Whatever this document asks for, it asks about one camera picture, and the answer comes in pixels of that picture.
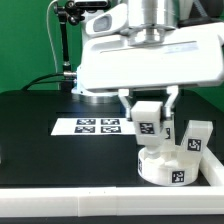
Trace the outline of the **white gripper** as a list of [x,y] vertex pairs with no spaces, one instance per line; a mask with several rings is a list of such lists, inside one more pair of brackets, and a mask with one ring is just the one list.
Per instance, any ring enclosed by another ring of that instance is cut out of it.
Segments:
[[118,90],[125,117],[132,120],[129,89],[166,88],[163,116],[173,116],[179,86],[224,82],[224,22],[170,31],[158,44],[132,47],[121,35],[94,38],[83,49],[79,82],[89,91]]

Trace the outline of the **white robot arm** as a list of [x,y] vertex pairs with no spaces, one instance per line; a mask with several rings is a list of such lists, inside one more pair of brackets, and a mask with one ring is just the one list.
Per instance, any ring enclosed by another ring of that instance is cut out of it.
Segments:
[[83,37],[72,92],[86,101],[224,82],[224,21],[201,0],[122,0],[89,16]]

